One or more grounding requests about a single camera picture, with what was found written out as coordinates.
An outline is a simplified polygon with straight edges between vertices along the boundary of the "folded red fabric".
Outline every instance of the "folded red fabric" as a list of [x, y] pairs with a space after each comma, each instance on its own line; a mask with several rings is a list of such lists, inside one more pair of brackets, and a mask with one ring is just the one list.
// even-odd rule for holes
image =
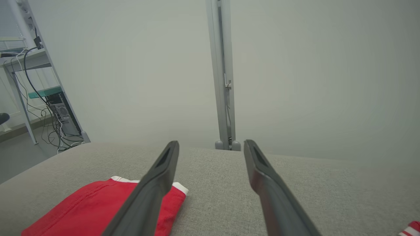
[[[22, 231], [22, 236], [101, 235], [139, 181], [114, 176], [88, 184]], [[188, 189], [173, 183], [162, 200], [155, 236], [169, 236]]]

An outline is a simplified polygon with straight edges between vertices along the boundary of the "whiteboard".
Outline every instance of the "whiteboard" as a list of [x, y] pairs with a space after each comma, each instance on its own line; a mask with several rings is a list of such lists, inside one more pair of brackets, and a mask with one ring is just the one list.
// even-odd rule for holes
[[419, 1], [232, 0], [236, 139], [334, 159], [420, 154]]
[[29, 0], [92, 142], [214, 148], [219, 140], [204, 1]]

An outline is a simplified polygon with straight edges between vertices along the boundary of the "desk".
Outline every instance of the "desk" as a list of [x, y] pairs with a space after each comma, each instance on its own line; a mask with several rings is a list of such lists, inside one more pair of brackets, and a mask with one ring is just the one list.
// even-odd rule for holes
[[[11, 73], [11, 74], [9, 74], [6, 71], [6, 76], [8, 78], [9, 83], [10, 83], [10, 87], [12, 88], [13, 95], [15, 96], [16, 103], [18, 104], [18, 108], [19, 108], [21, 114], [25, 114], [23, 116], [24, 120], [25, 120], [25, 125], [26, 125], [26, 128], [28, 129], [28, 133], [31, 136], [31, 139], [32, 139], [32, 141], [35, 145], [35, 144], [38, 144], [38, 143], [37, 143], [37, 140], [35, 139], [35, 136], [32, 132], [31, 120], [29, 119], [28, 111], [25, 108], [25, 102], [24, 102], [24, 100], [23, 100], [23, 98], [22, 98], [22, 96], [19, 92], [17, 77], [13, 73], [13, 69], [12, 69], [12, 65], [15, 69], [16, 68], [20, 69], [19, 62], [16, 60], [16, 57], [13, 57], [13, 58], [15, 60], [13, 60], [12, 63], [10, 63], [10, 60], [11, 60], [11, 58], [10, 58], [10, 59], [7, 59], [7, 61], [9, 61], [9, 62], [4, 64], [4, 68], [9, 70], [9, 72]], [[18, 57], [18, 60], [21, 62], [22, 66], [23, 66], [24, 56]], [[45, 49], [40, 49], [40, 50], [37, 50], [37, 51], [34, 51], [34, 52], [30, 52], [26, 56], [26, 69], [27, 70], [44, 68], [44, 67], [51, 67], [50, 60], [47, 57], [47, 53], [46, 53]]]

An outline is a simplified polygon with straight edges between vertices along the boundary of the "green object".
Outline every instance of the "green object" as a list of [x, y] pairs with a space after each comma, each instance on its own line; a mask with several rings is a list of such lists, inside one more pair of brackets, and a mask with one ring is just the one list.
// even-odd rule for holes
[[[62, 91], [63, 90], [61, 89], [60, 86], [56, 86], [49, 89], [39, 90], [38, 93], [41, 95], [41, 97], [46, 97], [46, 96], [50, 96], [52, 94], [56, 94]], [[29, 93], [28, 96], [29, 98], [37, 98], [38, 94], [36, 92], [32, 92], [32, 93]]]

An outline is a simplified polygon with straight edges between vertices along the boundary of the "computer tower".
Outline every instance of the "computer tower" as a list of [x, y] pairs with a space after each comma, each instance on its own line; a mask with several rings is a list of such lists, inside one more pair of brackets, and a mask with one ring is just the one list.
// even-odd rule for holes
[[47, 96], [51, 109], [63, 124], [62, 131], [66, 136], [81, 135], [80, 127], [71, 112], [70, 106], [63, 92]]

